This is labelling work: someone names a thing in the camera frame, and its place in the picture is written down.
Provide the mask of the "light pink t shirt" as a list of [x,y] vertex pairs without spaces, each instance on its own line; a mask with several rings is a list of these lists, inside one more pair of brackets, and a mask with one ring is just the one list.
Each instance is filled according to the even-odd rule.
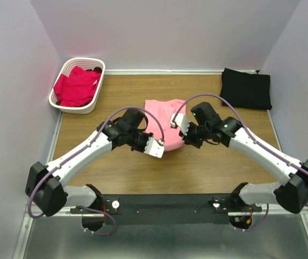
[[176,114],[184,100],[170,101],[146,100],[144,108],[152,113],[160,122],[165,135],[164,147],[166,152],[181,148],[184,141],[179,136],[179,129],[171,127],[171,117]]

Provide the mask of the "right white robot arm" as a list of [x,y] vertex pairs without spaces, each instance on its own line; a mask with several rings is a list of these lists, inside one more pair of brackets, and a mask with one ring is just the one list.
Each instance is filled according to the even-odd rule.
[[191,109],[195,122],[177,113],[171,124],[179,128],[186,145],[200,148],[212,140],[237,150],[271,173],[276,182],[264,184],[241,183],[230,195],[230,206],[242,211],[248,205],[280,205],[298,214],[308,203],[308,160],[301,162],[271,146],[253,134],[234,117],[221,119],[213,107],[203,102]]

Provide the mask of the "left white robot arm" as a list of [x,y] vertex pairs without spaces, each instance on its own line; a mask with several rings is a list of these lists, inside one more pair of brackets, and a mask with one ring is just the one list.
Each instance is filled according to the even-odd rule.
[[68,184],[84,167],[117,147],[127,145],[132,151],[162,157],[165,135],[155,139],[153,133],[139,128],[143,120],[155,116],[136,106],[124,107],[121,111],[124,113],[121,117],[114,117],[117,112],[111,114],[86,140],[65,155],[45,165],[37,162],[30,167],[25,193],[29,197],[28,214],[33,219],[53,216],[65,207],[106,214],[102,194],[96,187]]

